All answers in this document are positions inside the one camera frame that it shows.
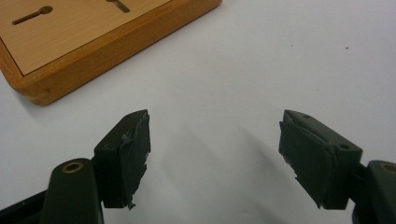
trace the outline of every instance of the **wooden tray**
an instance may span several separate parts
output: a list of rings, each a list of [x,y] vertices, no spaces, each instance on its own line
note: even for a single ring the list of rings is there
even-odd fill
[[[47,105],[220,3],[3,0],[0,69],[17,92]]]

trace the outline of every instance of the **white table surface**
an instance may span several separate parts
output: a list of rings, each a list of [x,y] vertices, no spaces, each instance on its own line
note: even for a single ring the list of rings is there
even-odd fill
[[[284,109],[396,161],[396,2],[224,0],[197,21],[40,107],[0,77],[0,209],[91,158],[148,109],[152,152],[128,209],[106,223],[351,223],[318,210],[278,154]]]

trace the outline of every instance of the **keyhole-shaped slot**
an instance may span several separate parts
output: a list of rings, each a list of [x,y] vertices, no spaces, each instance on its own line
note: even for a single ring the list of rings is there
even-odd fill
[[[15,20],[14,22],[12,22],[12,24],[13,25],[18,25],[18,24],[20,24],[20,23],[22,23],[24,21],[29,21],[30,19],[32,19],[34,17],[37,17],[37,16],[39,16],[41,14],[43,14],[43,15],[49,14],[49,13],[51,13],[52,10],[53,10],[53,7],[49,7],[49,6],[42,7],[37,12],[34,12],[34,13],[29,14],[29,15],[27,15],[25,17],[22,17],[20,19]]]
[[[106,0],[107,2],[112,2],[114,5],[116,5],[122,12],[128,13],[131,10],[125,6],[120,0]]]

